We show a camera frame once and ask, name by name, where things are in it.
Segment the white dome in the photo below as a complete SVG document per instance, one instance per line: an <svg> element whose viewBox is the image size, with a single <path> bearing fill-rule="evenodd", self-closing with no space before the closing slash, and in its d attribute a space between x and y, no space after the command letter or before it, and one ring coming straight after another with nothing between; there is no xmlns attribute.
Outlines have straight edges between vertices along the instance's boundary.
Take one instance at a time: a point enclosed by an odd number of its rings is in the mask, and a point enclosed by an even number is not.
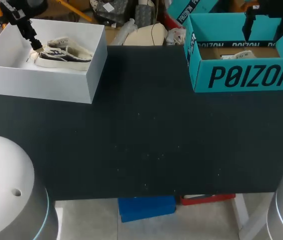
<svg viewBox="0 0 283 240"><path fill-rule="evenodd" d="M34 185L34 167L16 143L0 137L0 231L20 214Z"/></svg>

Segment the blue box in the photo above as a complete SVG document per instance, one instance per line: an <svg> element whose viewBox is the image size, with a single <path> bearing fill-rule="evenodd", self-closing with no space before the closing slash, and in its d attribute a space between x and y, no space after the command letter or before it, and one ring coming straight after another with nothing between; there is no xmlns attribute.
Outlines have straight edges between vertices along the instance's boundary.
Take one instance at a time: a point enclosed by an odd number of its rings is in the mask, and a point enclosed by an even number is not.
<svg viewBox="0 0 283 240"><path fill-rule="evenodd" d="M283 36L273 42L281 19L257 15L249 42L242 32L245 20L244 13L188 16L184 51L195 92L283 90ZM199 47L263 47L257 51L274 47L279 57L203 60Z"/></svg>
<svg viewBox="0 0 283 240"><path fill-rule="evenodd" d="M189 14L209 13L217 2L218 0L174 0L167 12L173 19L185 26Z"/></svg>
<svg viewBox="0 0 283 240"><path fill-rule="evenodd" d="M118 198L121 222L172 214L176 209L173 196Z"/></svg>

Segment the teal shoe box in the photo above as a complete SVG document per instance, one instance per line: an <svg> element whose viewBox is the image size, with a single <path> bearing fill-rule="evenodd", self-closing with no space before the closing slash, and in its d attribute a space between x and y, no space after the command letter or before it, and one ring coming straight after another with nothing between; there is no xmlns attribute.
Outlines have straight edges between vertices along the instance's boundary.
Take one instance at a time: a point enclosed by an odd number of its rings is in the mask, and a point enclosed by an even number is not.
<svg viewBox="0 0 283 240"><path fill-rule="evenodd" d="M184 51L195 92L242 92L283 90L283 36L273 42L280 18L257 15L248 42L242 32L244 13L190 14ZM257 58L202 59L207 48L254 49ZM262 51L278 57L258 57Z"/></svg>
<svg viewBox="0 0 283 240"><path fill-rule="evenodd" d="M209 13L217 2L218 0L173 0L167 12L185 26L189 14Z"/></svg>

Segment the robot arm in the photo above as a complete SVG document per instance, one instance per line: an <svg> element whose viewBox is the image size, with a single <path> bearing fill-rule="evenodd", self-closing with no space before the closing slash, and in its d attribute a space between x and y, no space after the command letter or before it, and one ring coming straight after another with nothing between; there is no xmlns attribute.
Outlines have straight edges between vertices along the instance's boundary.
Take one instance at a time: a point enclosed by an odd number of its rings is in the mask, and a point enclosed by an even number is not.
<svg viewBox="0 0 283 240"><path fill-rule="evenodd" d="M9 22L11 25L17 25L21 35L30 41L32 49L41 52L43 46L35 38L37 34L30 19L43 13L47 7L47 0L1 0L3 17L0 17L0 24Z"/></svg>
<svg viewBox="0 0 283 240"><path fill-rule="evenodd" d="M273 42L276 43L283 36L283 0L258 0L258 2L259 6L250 6L246 11L246 20L242 27L245 41L250 38L256 15L267 15L269 18L281 18L273 38Z"/></svg>

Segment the white shoe box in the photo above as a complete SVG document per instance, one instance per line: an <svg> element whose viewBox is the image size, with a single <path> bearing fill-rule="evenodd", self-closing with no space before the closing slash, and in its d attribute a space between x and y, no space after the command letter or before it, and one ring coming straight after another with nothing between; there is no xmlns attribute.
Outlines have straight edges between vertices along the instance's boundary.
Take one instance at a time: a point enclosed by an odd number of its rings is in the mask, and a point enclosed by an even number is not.
<svg viewBox="0 0 283 240"><path fill-rule="evenodd" d="M31 44L17 26L8 24L0 34L0 95L91 104L107 58L103 25L32 19L35 38L70 37L94 52L88 71L47 68L29 58Z"/></svg>

